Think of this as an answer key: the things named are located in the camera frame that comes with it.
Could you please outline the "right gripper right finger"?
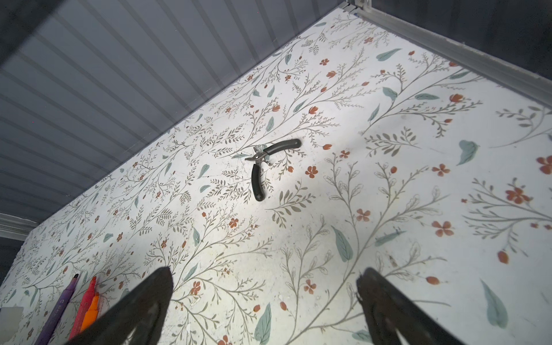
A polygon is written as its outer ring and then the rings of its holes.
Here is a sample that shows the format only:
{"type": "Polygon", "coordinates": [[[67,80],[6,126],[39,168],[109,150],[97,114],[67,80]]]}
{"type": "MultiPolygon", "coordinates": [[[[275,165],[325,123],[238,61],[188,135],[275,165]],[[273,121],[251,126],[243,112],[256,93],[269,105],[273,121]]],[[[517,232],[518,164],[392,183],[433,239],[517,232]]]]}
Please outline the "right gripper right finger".
{"type": "Polygon", "coordinates": [[[357,298],[374,344],[461,344],[374,268],[356,280],[357,298]]]}

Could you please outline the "purple marker pen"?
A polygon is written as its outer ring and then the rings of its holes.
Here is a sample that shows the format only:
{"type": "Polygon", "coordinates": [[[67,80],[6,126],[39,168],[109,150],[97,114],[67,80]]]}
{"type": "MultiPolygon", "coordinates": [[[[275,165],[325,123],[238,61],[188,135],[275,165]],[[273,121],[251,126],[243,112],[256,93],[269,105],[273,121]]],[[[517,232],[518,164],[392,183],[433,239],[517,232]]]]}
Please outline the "purple marker pen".
{"type": "Polygon", "coordinates": [[[79,274],[75,274],[70,281],[69,285],[61,293],[59,299],[56,302],[54,309],[52,310],[50,316],[48,317],[46,323],[44,324],[37,340],[34,345],[48,345],[50,339],[60,322],[60,319],[63,316],[64,311],[66,310],[70,299],[73,296],[73,293],[76,289],[78,283],[79,274]]]}

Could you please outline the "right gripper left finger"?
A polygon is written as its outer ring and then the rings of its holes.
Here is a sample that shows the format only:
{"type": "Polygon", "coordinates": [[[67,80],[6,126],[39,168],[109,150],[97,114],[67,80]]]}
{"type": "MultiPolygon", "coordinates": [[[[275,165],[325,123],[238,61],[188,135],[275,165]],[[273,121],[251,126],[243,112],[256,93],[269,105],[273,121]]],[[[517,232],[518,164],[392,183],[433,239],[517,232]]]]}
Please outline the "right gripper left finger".
{"type": "Polygon", "coordinates": [[[158,268],[68,343],[157,344],[173,294],[172,279],[169,267],[158,268]]]}

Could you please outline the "orange marker pen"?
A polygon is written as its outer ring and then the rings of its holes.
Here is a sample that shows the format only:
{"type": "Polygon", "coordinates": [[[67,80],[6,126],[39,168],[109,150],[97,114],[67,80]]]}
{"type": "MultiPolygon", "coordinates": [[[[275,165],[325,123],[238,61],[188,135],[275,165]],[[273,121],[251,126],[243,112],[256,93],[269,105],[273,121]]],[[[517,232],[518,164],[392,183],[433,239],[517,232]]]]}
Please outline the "orange marker pen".
{"type": "Polygon", "coordinates": [[[97,319],[99,314],[99,293],[95,293],[89,309],[87,310],[83,323],[80,328],[80,332],[85,331],[89,326],[91,326],[97,319]]]}

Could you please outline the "small black pliers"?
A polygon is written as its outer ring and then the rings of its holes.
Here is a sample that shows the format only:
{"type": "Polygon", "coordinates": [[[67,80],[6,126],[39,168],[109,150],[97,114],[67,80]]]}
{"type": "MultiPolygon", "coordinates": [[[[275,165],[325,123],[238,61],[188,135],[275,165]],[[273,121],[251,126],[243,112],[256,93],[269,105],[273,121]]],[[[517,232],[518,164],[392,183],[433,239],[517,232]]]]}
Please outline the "small black pliers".
{"type": "Polygon", "coordinates": [[[299,139],[288,139],[281,142],[277,142],[264,149],[254,148],[255,154],[246,158],[246,161],[253,162],[251,174],[251,185],[254,199],[256,201],[264,201],[265,193],[261,184],[261,170],[262,164],[272,166],[270,162],[270,156],[283,152],[286,150],[298,149],[302,146],[302,142],[299,139]]]}

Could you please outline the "pink marker pen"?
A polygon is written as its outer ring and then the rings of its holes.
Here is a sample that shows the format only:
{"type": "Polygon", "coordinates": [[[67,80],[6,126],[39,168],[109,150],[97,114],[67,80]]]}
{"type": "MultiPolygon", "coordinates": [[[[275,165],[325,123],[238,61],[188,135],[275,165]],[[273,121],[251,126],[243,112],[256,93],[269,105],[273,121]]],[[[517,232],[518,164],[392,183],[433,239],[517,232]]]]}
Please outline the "pink marker pen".
{"type": "Polygon", "coordinates": [[[92,304],[93,297],[95,296],[95,294],[96,294],[96,276],[93,276],[89,283],[89,287],[87,288],[86,292],[84,293],[81,299],[79,310],[70,332],[70,336],[69,336],[70,340],[80,333],[86,313],[92,304]]]}

